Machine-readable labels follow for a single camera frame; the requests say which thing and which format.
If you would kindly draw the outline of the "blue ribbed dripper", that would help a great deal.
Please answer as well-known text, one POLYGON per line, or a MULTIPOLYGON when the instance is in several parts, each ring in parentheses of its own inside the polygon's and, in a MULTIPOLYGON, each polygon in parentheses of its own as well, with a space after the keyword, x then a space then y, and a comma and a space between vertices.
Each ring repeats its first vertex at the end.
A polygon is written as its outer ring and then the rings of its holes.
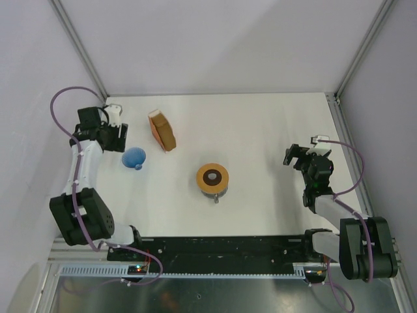
POLYGON ((132 147, 122 154, 122 164, 127 168, 140 170, 146 160, 146 152, 139 147, 132 147))

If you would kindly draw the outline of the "wooden ring dripper stand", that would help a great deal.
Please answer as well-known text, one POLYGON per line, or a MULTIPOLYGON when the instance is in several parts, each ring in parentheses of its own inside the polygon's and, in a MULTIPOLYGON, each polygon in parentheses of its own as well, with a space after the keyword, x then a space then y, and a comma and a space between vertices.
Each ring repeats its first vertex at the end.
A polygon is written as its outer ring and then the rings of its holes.
POLYGON ((229 184, 228 171, 217 163, 208 163, 201 166, 195 178, 199 189, 207 194, 223 192, 229 184))

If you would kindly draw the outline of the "glass coffee server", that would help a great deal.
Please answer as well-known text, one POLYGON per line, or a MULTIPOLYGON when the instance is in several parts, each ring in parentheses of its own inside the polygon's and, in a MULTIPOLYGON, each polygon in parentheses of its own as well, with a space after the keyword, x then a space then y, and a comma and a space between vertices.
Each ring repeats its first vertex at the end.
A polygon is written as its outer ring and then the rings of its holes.
POLYGON ((217 193, 208 193, 208 192, 205 192, 205 191, 202 191, 201 193, 205 197, 207 197, 209 199, 212 199, 214 201, 214 203, 219 203, 220 198, 223 197, 227 193, 227 191, 228 191, 228 188, 226 187, 221 192, 217 192, 217 193))

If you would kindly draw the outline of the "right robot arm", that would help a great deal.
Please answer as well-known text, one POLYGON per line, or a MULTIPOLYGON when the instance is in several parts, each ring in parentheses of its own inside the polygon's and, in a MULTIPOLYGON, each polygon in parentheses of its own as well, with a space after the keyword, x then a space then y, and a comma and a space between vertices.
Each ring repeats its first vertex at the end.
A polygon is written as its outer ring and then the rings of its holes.
POLYGON ((283 165, 288 166, 295 159, 293 168, 302 174, 304 207, 338 230, 308 230, 310 239, 300 245, 300 253, 307 261, 317 261, 322 255, 333 259, 349 280, 393 278, 398 262, 387 220, 359 213, 343 203, 330 187, 334 171, 329 159, 332 143, 316 136, 311 139, 311 148, 294 143, 285 151, 283 165))

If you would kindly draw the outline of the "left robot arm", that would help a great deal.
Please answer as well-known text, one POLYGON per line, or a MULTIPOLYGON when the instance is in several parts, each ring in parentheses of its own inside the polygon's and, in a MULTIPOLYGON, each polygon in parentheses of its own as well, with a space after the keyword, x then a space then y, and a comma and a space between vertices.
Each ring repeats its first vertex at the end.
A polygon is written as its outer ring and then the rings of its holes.
POLYGON ((70 174, 63 193, 50 200, 50 211, 68 245, 122 245, 122 254, 135 261, 144 253, 138 230, 115 222, 96 190, 104 152, 122 153, 126 147, 128 125, 122 123, 121 113, 117 104, 78 110, 79 123, 69 140, 70 174))

